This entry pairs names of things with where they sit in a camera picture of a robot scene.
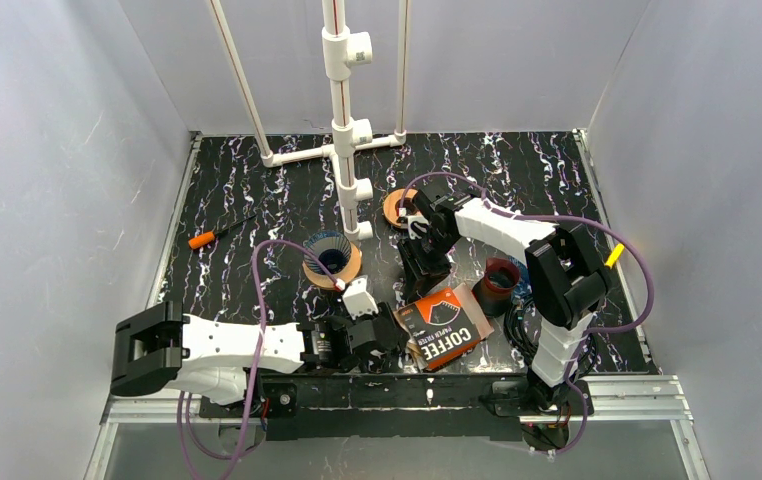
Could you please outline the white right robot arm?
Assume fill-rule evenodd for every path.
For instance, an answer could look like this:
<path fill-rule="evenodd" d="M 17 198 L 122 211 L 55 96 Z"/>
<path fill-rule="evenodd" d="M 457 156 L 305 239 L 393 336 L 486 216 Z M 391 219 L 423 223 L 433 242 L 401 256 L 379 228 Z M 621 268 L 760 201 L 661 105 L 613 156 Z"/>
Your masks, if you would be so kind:
<path fill-rule="evenodd" d="M 417 190 L 412 203 L 424 220 L 397 244 L 405 298 L 414 301 L 449 276 L 447 254 L 462 238 L 521 261 L 543 317 L 529 387 L 547 399 L 566 391 L 576 370 L 576 350 L 613 287 L 611 270 L 584 229 L 587 220 L 522 215 L 472 191 L 446 192 L 434 185 Z"/>

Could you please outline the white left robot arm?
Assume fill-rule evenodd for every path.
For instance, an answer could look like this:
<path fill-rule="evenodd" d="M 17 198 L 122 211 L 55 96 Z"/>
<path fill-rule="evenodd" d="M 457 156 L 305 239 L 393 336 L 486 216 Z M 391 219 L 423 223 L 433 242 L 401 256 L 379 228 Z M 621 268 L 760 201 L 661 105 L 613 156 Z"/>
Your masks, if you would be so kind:
<path fill-rule="evenodd" d="M 356 319 L 324 316 L 260 327 L 204 319 L 165 301 L 116 325 L 110 392 L 140 397 L 171 388 L 233 405 L 245 398 L 253 370 L 372 371 L 396 361 L 408 339 L 385 303 Z"/>

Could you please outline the orange coffee filter package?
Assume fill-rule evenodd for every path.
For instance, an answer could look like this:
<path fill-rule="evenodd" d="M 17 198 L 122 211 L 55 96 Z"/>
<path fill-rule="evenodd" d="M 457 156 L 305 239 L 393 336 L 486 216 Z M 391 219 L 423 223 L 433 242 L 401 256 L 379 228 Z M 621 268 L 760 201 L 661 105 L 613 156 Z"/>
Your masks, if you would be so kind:
<path fill-rule="evenodd" d="M 408 352 L 422 372 L 442 369 L 494 331 L 466 283 L 403 306 L 395 318 L 409 335 Z"/>

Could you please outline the wooden ring dripper holder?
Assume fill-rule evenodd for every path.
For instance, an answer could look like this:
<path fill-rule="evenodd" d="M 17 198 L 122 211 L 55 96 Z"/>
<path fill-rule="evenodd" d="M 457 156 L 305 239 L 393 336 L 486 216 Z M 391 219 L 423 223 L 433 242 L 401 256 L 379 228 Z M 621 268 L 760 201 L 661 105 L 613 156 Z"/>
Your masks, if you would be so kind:
<path fill-rule="evenodd" d="M 305 256 L 302 268 L 306 277 L 317 287 L 325 290 L 336 290 L 325 271 L 336 280 L 345 284 L 354 280 L 361 270 L 362 252 L 356 244 L 346 237 L 330 236 L 309 242 L 306 248 L 310 256 Z"/>

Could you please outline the blue glass dripper cone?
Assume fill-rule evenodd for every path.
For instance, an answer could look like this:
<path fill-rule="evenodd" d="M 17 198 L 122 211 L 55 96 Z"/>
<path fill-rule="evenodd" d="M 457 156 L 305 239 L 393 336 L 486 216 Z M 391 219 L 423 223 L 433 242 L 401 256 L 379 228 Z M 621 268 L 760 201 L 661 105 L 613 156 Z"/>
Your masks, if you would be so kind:
<path fill-rule="evenodd" d="M 305 256 L 305 264 L 311 272 L 324 275 L 322 265 L 332 274 L 345 269 L 352 257 L 352 246 L 348 238 L 338 232 L 325 230 L 313 234 L 303 246 L 310 252 Z"/>

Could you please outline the red and black carafe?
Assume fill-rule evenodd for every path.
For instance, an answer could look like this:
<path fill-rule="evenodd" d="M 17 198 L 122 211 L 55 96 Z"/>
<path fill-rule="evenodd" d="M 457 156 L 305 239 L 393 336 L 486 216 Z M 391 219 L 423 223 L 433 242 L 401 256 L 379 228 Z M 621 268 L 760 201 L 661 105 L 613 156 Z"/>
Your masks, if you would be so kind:
<path fill-rule="evenodd" d="M 510 260 L 488 258 L 482 278 L 473 286 L 472 293 L 484 315 L 495 318 L 504 315 L 513 304 L 513 290 L 519 272 Z"/>

